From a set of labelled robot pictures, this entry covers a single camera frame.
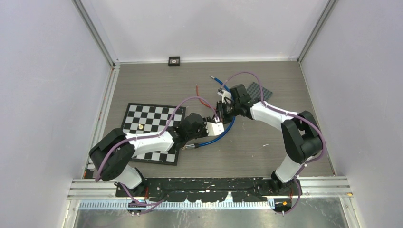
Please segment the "blue cable lock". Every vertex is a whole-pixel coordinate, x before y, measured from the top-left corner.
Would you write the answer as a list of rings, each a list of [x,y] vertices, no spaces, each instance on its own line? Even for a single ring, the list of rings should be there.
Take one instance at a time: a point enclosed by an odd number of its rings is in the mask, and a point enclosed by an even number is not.
[[[210,76],[210,78],[212,78],[214,81],[218,82],[220,85],[223,84],[223,82],[222,82],[221,80],[217,79],[216,77]],[[196,95],[199,95],[199,92],[198,92],[198,85],[197,85],[197,84],[196,84]],[[208,108],[211,107],[209,104],[207,104],[206,102],[202,101],[201,99],[199,99],[199,101],[200,101],[200,103],[202,103],[205,107],[208,107]],[[228,127],[224,130],[224,132],[223,132],[222,134],[218,135],[215,139],[210,140],[210,141],[208,141],[208,142],[201,143],[201,144],[199,144],[199,143],[188,144],[188,145],[185,145],[184,147],[182,147],[182,150],[197,149],[197,148],[199,148],[199,147],[204,147],[204,146],[211,145],[211,144],[217,142],[218,140],[220,140],[221,138],[223,138],[223,137],[230,131],[230,129],[232,128],[232,126],[233,126],[234,123],[235,123],[235,119],[236,119],[236,117],[234,116],[233,119],[232,119],[232,121],[229,123]]]

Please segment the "red cable padlock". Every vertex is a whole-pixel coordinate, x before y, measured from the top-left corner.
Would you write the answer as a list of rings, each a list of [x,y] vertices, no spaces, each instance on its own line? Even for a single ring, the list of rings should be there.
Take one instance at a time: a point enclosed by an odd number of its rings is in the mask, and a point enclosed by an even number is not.
[[[199,96],[199,87],[198,87],[198,84],[196,84],[195,90],[196,90],[196,95]],[[202,103],[205,107],[207,107],[207,108],[212,108],[212,109],[216,110],[214,107],[211,107],[209,104],[207,104],[204,100],[202,100],[202,99],[199,98],[199,101],[200,101],[200,103]]]

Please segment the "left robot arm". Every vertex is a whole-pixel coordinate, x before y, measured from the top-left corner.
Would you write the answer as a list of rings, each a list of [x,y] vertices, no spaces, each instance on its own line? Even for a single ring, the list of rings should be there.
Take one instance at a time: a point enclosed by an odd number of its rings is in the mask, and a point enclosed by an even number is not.
[[[191,140],[207,137],[212,132],[209,124],[216,121],[216,118],[191,113],[178,124],[155,133],[125,134],[115,128],[89,151],[97,170],[95,180],[115,180],[133,196],[142,196],[146,184],[140,171],[128,164],[131,159],[149,152],[175,152]]]

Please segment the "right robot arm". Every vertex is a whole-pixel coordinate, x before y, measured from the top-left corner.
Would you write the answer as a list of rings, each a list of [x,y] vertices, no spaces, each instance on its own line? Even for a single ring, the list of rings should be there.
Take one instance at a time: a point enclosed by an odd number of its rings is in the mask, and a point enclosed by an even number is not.
[[[221,101],[217,103],[216,110],[224,123],[235,116],[243,116],[266,123],[282,133],[286,156],[273,171],[269,188],[278,195],[285,194],[306,162],[323,150],[324,143],[313,115],[308,111],[289,112],[266,101],[253,99],[243,84],[229,91],[220,88],[218,95]]]

